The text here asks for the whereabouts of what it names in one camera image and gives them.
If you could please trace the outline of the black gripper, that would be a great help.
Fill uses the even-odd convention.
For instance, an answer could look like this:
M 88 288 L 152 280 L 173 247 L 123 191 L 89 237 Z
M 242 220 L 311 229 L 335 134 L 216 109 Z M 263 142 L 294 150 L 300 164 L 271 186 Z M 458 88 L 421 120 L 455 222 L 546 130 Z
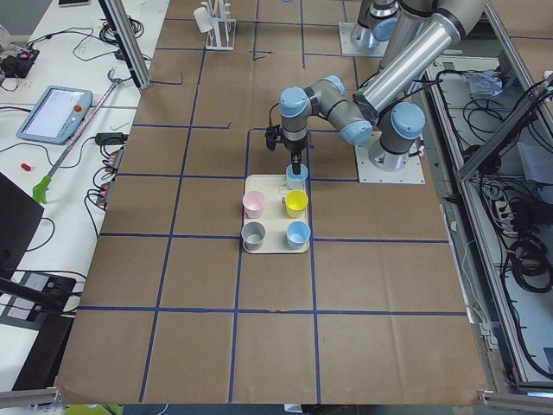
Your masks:
M 283 141 L 285 148 L 290 152 L 291 155 L 291 174 L 293 176 L 298 176 L 302 173 L 302 152 L 308 144 L 308 130 L 283 130 Z

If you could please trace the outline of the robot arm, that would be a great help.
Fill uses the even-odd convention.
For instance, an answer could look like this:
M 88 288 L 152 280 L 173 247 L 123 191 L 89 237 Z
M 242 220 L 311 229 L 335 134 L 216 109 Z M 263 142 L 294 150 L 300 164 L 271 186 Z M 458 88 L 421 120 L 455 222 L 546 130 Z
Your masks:
M 384 126 L 387 130 L 380 145 L 384 153 L 408 153 L 417 135 L 399 131 L 399 119 L 390 114 L 397 105 L 396 97 L 442 51 L 471 32 L 485 5 L 483 1 L 364 1 L 357 28 L 387 44 L 378 71 L 352 99 L 346 99 L 345 87 L 334 75 L 304 88 L 289 87 L 280 95 L 280 134 L 290 152 L 293 172 L 301 171 L 311 116 L 325 118 L 350 144 L 364 143 L 374 125 Z
M 391 39 L 399 4 L 393 0 L 363 0 L 350 40 L 358 48 L 375 48 Z

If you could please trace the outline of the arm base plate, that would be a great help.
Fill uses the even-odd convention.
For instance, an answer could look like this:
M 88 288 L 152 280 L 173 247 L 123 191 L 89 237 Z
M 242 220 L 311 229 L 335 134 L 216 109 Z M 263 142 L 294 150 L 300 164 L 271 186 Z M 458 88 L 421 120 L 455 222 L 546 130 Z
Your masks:
M 378 41 L 371 29 L 353 22 L 340 22 L 338 30 L 342 55 L 376 58 L 384 56 L 388 42 Z
M 387 155 L 380 148 L 381 132 L 374 131 L 363 143 L 354 146 L 361 184 L 424 185 L 421 157 L 412 144 L 404 156 Z

